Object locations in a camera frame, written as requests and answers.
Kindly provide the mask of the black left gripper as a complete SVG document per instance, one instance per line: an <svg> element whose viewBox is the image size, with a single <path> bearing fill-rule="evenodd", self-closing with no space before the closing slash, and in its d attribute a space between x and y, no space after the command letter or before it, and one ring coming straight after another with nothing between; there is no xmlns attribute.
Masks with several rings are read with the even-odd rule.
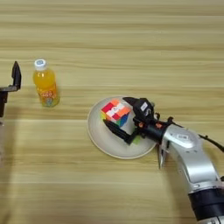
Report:
<svg viewBox="0 0 224 224"><path fill-rule="evenodd" d="M4 116L4 104L7 102L8 93L16 92L18 91L18 88L21 87L22 75L19 64L16 61L12 68L11 77L13 79L13 86L9 85L8 87L0 87L0 117Z"/></svg>

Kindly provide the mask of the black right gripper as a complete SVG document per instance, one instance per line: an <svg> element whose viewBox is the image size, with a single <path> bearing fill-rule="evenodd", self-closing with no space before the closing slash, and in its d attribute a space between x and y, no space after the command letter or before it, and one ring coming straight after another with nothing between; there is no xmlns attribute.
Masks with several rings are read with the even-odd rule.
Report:
<svg viewBox="0 0 224 224"><path fill-rule="evenodd" d="M123 97L122 99L132 108L137 107L137 98ZM136 127L131 135L110 120L104 119L103 122L114 135L120 137L126 144L132 144L136 136L141 136L142 138L147 137L156 144L161 144L167 128L172 124L172 118L169 117L166 122L162 122L158 119L152 119L149 122L141 122L139 119L134 117L133 122Z"/></svg>

